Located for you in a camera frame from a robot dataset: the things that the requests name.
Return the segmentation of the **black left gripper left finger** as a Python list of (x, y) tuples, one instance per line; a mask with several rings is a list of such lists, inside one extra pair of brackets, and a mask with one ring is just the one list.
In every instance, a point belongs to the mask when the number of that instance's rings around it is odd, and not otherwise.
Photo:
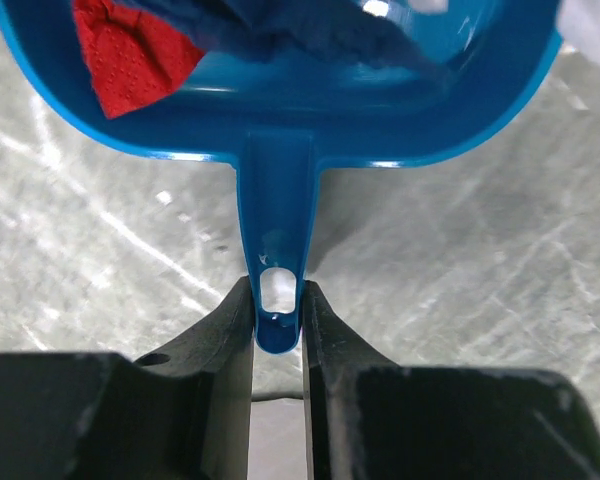
[(0, 353), (0, 479), (243, 479), (254, 305), (239, 280), (137, 360)]

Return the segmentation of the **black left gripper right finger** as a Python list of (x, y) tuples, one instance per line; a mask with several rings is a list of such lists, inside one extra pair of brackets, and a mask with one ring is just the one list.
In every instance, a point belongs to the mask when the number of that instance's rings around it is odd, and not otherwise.
[(312, 479), (600, 479), (598, 428), (558, 373), (401, 366), (314, 282), (302, 331)]

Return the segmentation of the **red paper scrap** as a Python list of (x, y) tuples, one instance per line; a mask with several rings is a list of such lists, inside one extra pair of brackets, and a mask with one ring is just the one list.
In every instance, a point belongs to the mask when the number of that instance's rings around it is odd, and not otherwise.
[(72, 16), (92, 89), (108, 119), (172, 95), (205, 56), (164, 20), (117, 1), (77, 0)]

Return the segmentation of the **white paper scrap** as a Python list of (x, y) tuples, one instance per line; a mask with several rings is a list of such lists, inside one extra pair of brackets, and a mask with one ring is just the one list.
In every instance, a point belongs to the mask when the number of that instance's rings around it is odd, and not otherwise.
[(549, 44), (567, 44), (600, 66), (600, 1), (411, 1), (431, 15), (481, 13), (485, 46), (515, 59), (542, 55)]

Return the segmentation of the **dark blue paper scrap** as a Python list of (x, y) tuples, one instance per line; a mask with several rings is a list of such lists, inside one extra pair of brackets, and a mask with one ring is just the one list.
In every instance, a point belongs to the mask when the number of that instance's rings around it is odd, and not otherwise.
[(297, 48), (326, 62), (402, 67), (429, 77), (444, 72), (399, 27), (352, 1), (144, 0), (122, 4), (157, 16), (203, 50), (248, 61), (264, 62)]

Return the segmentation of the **blue plastic dustpan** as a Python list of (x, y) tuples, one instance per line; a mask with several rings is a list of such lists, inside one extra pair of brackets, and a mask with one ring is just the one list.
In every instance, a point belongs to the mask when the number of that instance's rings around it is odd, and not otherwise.
[(454, 1), (446, 13), (402, 1), (376, 9), (452, 71), (437, 85), (401, 70), (325, 64), (297, 52), (264, 64), (211, 53), (174, 95), (107, 119), (90, 85), (67, 1), (0, 1), (0, 30), (34, 89), (69, 124), (112, 149), (220, 162), (237, 204), (254, 293), (262, 274), (302, 278), (321, 173), (409, 168), (487, 141), (526, 105), (561, 37), (554, 1)]

